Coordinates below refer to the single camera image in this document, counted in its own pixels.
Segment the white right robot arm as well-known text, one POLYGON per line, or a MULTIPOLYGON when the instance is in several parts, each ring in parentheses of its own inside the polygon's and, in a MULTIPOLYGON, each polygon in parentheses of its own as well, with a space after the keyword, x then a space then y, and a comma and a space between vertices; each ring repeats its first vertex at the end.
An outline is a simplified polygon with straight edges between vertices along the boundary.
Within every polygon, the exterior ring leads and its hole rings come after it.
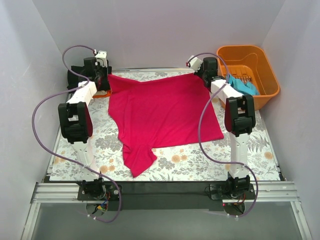
POLYGON ((255 175, 248 166, 248 143, 256 125, 254 98, 236 91, 230 85, 230 73, 218 75, 218 62, 221 60, 220 56, 207 53, 203 59, 195 55, 188 61, 195 75, 209 89, 210 98, 219 97, 225 103, 224 126, 230 138, 230 160, 220 163, 229 165, 228 178, 223 183, 210 185, 208 191, 220 198, 244 198, 247 192, 253 190, 250 177, 255 175))

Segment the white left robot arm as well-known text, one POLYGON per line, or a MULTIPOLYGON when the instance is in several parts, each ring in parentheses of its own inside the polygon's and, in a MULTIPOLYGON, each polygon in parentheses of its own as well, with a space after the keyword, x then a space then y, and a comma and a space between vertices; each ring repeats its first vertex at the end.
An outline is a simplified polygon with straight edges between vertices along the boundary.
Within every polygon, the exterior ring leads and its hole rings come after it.
POLYGON ((73 92, 67 103, 58 106, 58 116, 62 136, 71 144, 77 161, 85 167, 98 171, 91 146, 93 123, 89 113, 89 103, 98 91, 103 96, 110 93, 108 74, 109 61, 100 53, 83 59, 83 66, 71 66, 67 71, 67 88, 81 86, 73 92))

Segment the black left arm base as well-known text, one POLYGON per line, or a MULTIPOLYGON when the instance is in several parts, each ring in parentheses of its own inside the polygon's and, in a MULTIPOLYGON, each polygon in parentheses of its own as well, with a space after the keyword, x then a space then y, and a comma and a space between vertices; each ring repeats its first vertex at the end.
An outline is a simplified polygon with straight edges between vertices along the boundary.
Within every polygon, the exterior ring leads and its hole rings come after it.
POLYGON ((122 186, 119 189, 114 184, 105 183, 102 178, 93 181, 80 181, 76 183, 79 186, 77 200, 87 201, 85 206, 88 215, 100 217, 104 215, 109 208, 111 201, 119 201, 119 194, 122 192, 122 186))

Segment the pink t shirt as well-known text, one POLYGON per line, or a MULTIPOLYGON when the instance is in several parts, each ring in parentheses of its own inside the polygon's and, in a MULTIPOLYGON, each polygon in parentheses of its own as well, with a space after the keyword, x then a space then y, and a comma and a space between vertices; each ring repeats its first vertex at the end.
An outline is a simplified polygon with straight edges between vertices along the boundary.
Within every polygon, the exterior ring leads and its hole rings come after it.
POLYGON ((188 73, 137 81, 109 75, 108 114, 118 128, 124 165, 134 178, 156 160, 155 148, 224 138, 201 78, 188 73))

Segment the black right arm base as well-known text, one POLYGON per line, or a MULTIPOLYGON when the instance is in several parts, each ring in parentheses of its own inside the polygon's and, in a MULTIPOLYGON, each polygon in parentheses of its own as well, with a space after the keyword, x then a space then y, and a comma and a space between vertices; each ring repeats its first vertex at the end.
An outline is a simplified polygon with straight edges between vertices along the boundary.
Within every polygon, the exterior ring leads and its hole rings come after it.
POLYGON ((232 216, 241 216, 246 211, 246 200, 254 200, 256 192, 250 182, 250 176, 229 176, 226 181, 211 183, 204 188, 204 193, 210 200, 222 201, 223 210, 232 216))

